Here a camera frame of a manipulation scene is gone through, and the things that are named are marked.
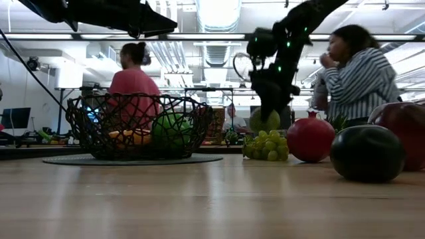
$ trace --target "pomegranate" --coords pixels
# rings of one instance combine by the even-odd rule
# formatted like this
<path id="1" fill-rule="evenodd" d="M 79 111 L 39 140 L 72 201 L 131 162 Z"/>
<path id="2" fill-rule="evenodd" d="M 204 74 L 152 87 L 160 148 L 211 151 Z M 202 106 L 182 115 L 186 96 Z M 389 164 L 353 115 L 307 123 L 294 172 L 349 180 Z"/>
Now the pomegranate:
<path id="1" fill-rule="evenodd" d="M 391 130 L 401 140 L 407 158 L 405 171 L 425 168 L 425 106 L 412 102 L 397 102 L 377 107 L 369 123 Z"/>
<path id="2" fill-rule="evenodd" d="M 335 130 L 330 123 L 317 119 L 317 112 L 310 111 L 308 115 L 288 129 L 288 148 L 299 160 L 317 163 L 329 156 Z"/>

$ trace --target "basket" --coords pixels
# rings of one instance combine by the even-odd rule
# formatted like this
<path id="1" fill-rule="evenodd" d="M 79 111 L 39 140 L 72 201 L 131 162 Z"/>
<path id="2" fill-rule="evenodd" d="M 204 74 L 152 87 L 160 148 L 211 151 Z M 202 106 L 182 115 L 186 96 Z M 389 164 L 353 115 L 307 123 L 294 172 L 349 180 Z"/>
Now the basket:
<path id="1" fill-rule="evenodd" d="M 102 160 L 184 159 L 201 146 L 213 110 L 189 97 L 106 94 L 68 100 L 80 146 Z"/>

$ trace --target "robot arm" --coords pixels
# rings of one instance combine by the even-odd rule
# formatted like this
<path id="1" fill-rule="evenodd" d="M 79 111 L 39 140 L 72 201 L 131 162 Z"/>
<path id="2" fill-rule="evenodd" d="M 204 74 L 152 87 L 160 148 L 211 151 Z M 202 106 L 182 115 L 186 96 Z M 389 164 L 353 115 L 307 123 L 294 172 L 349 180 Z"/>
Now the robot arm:
<path id="1" fill-rule="evenodd" d="M 65 22 L 78 31 L 78 23 L 108 27 L 152 37 L 172 33 L 177 23 L 156 13 L 140 0 L 19 0 L 32 12 L 52 23 Z"/>
<path id="2" fill-rule="evenodd" d="M 251 89 L 261 99 L 262 120 L 267 120 L 273 110 L 281 112 L 298 96 L 300 89 L 292 85 L 298 71 L 298 61 L 304 46 L 313 45 L 309 35 L 323 20 L 348 0 L 309 0 L 294 7 L 273 29 L 256 29 L 246 47 L 254 65 L 250 72 Z M 277 52 L 275 62 L 264 69 L 267 57 Z M 261 61 L 259 70 L 255 62 Z"/>

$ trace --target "computer monitor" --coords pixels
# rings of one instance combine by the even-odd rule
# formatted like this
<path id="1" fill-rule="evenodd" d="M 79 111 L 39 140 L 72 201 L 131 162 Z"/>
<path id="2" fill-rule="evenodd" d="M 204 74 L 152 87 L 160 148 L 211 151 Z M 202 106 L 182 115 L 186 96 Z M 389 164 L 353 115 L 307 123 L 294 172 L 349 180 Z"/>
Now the computer monitor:
<path id="1" fill-rule="evenodd" d="M 5 129 L 27 129 L 31 108 L 4 109 L 1 124 Z"/>
<path id="2" fill-rule="evenodd" d="M 99 109 L 92 109 L 90 107 L 86 107 L 87 110 L 87 114 L 88 114 L 88 118 L 93 122 L 93 123 L 98 123 L 98 114 L 99 114 Z"/>

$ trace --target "white wall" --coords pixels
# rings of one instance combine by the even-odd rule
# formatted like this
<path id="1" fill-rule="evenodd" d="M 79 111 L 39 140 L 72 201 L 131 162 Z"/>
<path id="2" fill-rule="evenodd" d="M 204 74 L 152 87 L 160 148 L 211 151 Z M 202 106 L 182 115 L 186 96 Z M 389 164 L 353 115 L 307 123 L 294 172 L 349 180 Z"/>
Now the white wall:
<path id="1" fill-rule="evenodd" d="M 48 77 L 43 72 L 35 72 L 35 75 L 59 99 L 59 92 L 54 91 L 56 78 L 53 76 Z M 57 103 L 42 89 L 20 62 L 7 58 L 1 51 L 0 83 L 0 88 L 3 91 L 0 112 L 3 112 L 5 108 L 30 107 L 31 118 L 34 119 L 36 130 L 42 127 L 50 127 L 53 131 L 56 131 L 59 114 Z M 31 118 L 27 128 L 30 131 L 34 130 Z M 67 127 L 66 120 L 62 120 L 62 125 Z"/>

